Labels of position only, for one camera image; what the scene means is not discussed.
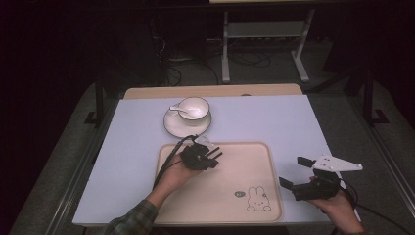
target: cartoon bunny print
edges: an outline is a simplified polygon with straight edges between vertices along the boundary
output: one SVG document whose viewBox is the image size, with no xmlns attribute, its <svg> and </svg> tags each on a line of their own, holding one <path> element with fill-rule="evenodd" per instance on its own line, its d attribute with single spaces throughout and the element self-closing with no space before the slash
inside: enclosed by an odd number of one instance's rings
<svg viewBox="0 0 415 235">
<path fill-rule="evenodd" d="M 249 212 L 269 212 L 271 207 L 269 207 L 269 200 L 266 197 L 265 190 L 262 187 L 251 187 L 249 191 L 250 197 L 248 198 L 248 207 Z"/>
</svg>

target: saucer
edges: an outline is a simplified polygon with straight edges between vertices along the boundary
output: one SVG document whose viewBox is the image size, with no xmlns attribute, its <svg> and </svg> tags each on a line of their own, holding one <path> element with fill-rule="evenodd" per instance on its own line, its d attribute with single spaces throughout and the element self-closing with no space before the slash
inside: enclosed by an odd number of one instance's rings
<svg viewBox="0 0 415 235">
<path fill-rule="evenodd" d="M 164 127 L 172 135 L 184 138 L 188 135 L 204 133 L 211 123 L 211 113 L 207 113 L 206 120 L 199 125 L 188 125 L 177 111 L 168 110 L 164 115 Z"/>
</svg>

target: white tabletop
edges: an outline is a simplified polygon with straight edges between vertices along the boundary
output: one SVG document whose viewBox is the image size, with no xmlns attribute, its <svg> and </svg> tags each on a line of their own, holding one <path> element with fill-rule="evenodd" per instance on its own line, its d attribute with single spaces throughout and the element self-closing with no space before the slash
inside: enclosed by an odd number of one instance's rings
<svg viewBox="0 0 415 235">
<path fill-rule="evenodd" d="M 169 106 L 181 100 L 119 102 L 73 223 L 104 225 L 127 213 L 148 195 L 161 147 L 179 141 L 164 129 L 163 116 Z M 207 137 L 212 142 L 265 143 L 277 177 L 295 184 L 306 183 L 312 170 L 298 165 L 297 157 L 315 160 L 322 154 L 330 154 L 305 95 L 206 97 L 206 100 L 212 113 Z M 287 189 L 280 187 L 280 193 L 284 213 L 278 224 L 329 221 L 315 206 L 295 201 Z"/>
</svg>

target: hand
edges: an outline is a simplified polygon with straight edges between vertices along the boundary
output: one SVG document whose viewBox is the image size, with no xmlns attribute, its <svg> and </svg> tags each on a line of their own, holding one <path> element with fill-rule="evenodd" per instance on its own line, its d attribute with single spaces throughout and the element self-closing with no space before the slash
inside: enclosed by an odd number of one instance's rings
<svg viewBox="0 0 415 235">
<path fill-rule="evenodd" d="M 187 168 L 179 155 L 175 155 L 169 165 L 171 165 L 162 175 L 159 185 L 168 188 L 171 192 L 181 188 L 190 178 L 200 174 L 201 170 Z"/>
<path fill-rule="evenodd" d="M 164 172 L 159 184 L 146 198 L 158 209 L 171 193 L 181 188 L 190 178 L 202 172 L 201 170 L 188 169 L 181 162 L 179 155 L 175 155 L 169 165 L 171 166 Z"/>
<path fill-rule="evenodd" d="M 327 200 L 317 199 L 308 202 L 326 213 L 342 233 L 364 232 L 363 226 L 357 219 L 354 209 L 343 191 L 339 191 L 335 197 Z"/>
</svg>

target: table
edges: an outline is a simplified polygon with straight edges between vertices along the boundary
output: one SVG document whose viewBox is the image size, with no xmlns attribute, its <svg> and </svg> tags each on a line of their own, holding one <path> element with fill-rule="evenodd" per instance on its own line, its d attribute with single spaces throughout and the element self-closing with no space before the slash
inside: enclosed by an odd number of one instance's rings
<svg viewBox="0 0 415 235">
<path fill-rule="evenodd" d="M 277 177 L 295 184 L 307 182 L 312 171 L 298 165 L 297 156 L 317 159 L 330 154 L 307 97 L 294 84 L 134 88 L 118 104 L 73 223 L 105 225 L 147 196 L 153 186 L 159 150 L 179 140 L 163 128 L 164 113 L 172 104 L 200 90 L 213 116 L 206 132 L 209 139 L 267 144 Z M 247 92 L 252 96 L 240 96 Z M 283 216 L 274 225 L 329 221 L 316 207 L 295 201 L 290 191 L 280 188 L 280 193 Z"/>
</svg>

